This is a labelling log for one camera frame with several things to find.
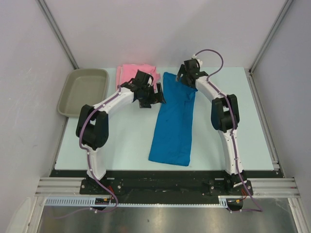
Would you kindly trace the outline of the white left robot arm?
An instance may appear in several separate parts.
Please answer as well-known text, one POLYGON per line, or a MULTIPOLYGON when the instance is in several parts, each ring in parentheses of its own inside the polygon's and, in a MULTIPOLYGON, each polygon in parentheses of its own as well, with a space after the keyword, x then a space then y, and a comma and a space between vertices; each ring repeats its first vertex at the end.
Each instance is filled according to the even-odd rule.
POLYGON ((139 107, 149 109, 154 104, 165 104, 165 98, 160 82, 153 84, 152 75, 137 71, 131 78, 117 87, 117 91, 105 100, 81 108, 76 136, 79 147, 86 151, 87 174, 93 178, 90 188, 97 194, 107 190, 107 181, 102 179, 106 174, 104 163, 98 156, 109 137, 109 120, 125 106, 138 102, 139 107))

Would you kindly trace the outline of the beige plastic tray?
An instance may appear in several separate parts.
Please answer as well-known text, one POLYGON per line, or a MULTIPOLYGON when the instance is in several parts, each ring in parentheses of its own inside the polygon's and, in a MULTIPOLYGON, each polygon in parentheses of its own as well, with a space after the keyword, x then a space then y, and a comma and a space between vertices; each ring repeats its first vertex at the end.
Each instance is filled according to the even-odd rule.
POLYGON ((62 89, 57 111, 66 117, 78 118, 84 105, 94 105, 107 95, 108 72, 98 68, 82 68, 72 71, 62 89))

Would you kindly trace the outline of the blue t shirt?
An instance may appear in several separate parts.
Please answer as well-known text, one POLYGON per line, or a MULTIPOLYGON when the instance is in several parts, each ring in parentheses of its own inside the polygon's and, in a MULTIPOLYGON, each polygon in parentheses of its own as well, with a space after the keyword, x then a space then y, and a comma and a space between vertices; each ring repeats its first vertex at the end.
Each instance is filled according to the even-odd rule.
POLYGON ((188 166, 192 145, 192 123, 196 90, 163 73, 164 98, 157 116, 149 153, 152 162, 188 166))

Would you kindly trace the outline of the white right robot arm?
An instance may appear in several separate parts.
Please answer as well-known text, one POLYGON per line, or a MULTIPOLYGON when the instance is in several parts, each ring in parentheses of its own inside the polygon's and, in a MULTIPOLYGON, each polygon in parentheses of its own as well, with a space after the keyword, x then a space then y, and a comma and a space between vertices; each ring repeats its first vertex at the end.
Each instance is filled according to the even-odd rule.
POLYGON ((225 155, 227 172, 224 189, 230 195, 237 194, 247 182, 243 176, 243 165, 237 143, 237 128, 240 121, 238 99, 228 95, 209 80, 209 75, 201 71, 202 61, 193 56, 180 66, 176 80, 203 93, 211 102, 211 124, 218 131, 225 155))

